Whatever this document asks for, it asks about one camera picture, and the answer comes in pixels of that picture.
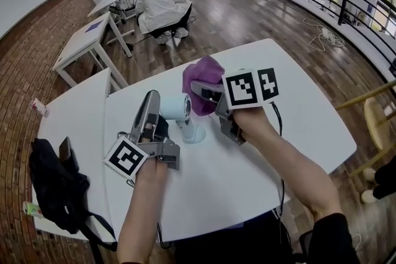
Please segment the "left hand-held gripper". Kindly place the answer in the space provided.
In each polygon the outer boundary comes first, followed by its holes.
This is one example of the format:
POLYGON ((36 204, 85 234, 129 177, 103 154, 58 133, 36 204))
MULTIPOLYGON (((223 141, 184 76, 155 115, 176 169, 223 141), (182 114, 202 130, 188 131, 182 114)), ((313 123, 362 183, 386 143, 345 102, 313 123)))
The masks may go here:
POLYGON ((120 132, 103 163, 126 179, 132 179, 148 158, 156 158, 170 168, 178 169, 180 146, 169 138, 168 123, 159 115, 160 94, 150 90, 135 116, 131 140, 127 133, 120 132), (148 122, 160 134, 155 135, 150 142, 143 143, 140 140, 145 137, 145 125, 148 122))

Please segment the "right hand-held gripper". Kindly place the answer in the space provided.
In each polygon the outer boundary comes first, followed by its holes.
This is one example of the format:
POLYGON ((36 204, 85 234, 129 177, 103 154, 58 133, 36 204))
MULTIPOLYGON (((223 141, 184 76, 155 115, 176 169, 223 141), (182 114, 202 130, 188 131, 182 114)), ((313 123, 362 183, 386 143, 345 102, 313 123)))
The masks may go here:
POLYGON ((245 139, 233 118, 235 110, 258 108, 269 102, 275 114, 279 115, 273 100, 279 95, 273 68, 242 69, 223 75, 222 83, 218 84, 193 80, 191 90, 205 101, 218 103, 215 114, 219 117, 221 132, 238 145, 242 145, 245 139))

